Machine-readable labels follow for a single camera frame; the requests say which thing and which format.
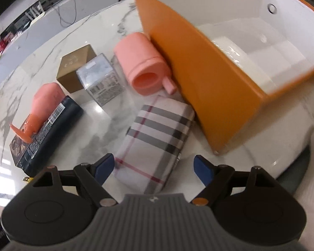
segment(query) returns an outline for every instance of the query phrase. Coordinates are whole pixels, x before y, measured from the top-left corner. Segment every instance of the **black bottle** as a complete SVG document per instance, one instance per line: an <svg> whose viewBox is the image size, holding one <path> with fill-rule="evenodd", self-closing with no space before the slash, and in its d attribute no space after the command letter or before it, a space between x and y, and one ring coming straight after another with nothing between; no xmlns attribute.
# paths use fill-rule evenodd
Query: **black bottle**
<svg viewBox="0 0 314 251"><path fill-rule="evenodd" d="M70 96L66 96L33 137L31 144L15 136L10 144L15 166L30 177L37 175L83 112Z"/></svg>

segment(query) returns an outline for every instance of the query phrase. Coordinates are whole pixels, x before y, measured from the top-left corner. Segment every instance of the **plaid cloth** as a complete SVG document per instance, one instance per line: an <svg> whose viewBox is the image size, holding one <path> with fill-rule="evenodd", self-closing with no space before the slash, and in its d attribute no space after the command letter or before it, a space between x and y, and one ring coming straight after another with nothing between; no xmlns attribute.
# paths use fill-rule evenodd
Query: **plaid cloth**
<svg viewBox="0 0 314 251"><path fill-rule="evenodd" d="M115 155L115 177L144 194L165 185L194 119L191 106L155 97L145 104Z"/></svg>

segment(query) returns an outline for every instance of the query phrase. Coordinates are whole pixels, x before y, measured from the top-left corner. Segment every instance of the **orange box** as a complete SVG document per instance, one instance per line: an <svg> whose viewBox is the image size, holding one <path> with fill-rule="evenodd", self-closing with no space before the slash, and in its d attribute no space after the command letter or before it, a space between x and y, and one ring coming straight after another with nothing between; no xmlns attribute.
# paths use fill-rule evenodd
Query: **orange box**
<svg viewBox="0 0 314 251"><path fill-rule="evenodd" d="M214 151L269 103L314 82L314 8L304 0L136 0Z"/></svg>

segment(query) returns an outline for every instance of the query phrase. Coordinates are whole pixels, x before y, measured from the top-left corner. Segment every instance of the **product label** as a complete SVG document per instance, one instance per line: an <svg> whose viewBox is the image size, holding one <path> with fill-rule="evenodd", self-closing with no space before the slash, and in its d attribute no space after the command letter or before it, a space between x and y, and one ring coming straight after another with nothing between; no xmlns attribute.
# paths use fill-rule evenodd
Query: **product label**
<svg viewBox="0 0 314 251"><path fill-rule="evenodd" d="M60 103L57 106L57 108L54 110L54 112L50 115L48 120L41 127L39 132L36 134L33 142L28 146L27 152L32 159L35 157L40 144L45 139L45 136L49 133L51 126L54 124L54 122L57 120L57 118L63 112L64 109L65 109L65 106L62 103Z"/></svg>
<svg viewBox="0 0 314 251"><path fill-rule="evenodd" d="M94 100L100 106L103 106L115 96L119 95L123 91L123 87L117 80L115 71L112 71L103 80L96 85L89 87L87 90Z"/></svg>

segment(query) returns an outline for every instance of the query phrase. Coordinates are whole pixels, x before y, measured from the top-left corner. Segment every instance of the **orange spray nozzle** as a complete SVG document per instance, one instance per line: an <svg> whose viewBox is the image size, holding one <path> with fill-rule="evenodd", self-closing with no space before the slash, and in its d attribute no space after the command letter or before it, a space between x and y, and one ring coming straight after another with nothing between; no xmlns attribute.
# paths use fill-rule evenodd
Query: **orange spray nozzle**
<svg viewBox="0 0 314 251"><path fill-rule="evenodd" d="M32 143L32 135L37 133L41 126L42 121L35 114L29 114L26 121L24 122L22 130L10 124L10 127L15 132L15 134L26 143Z"/></svg>

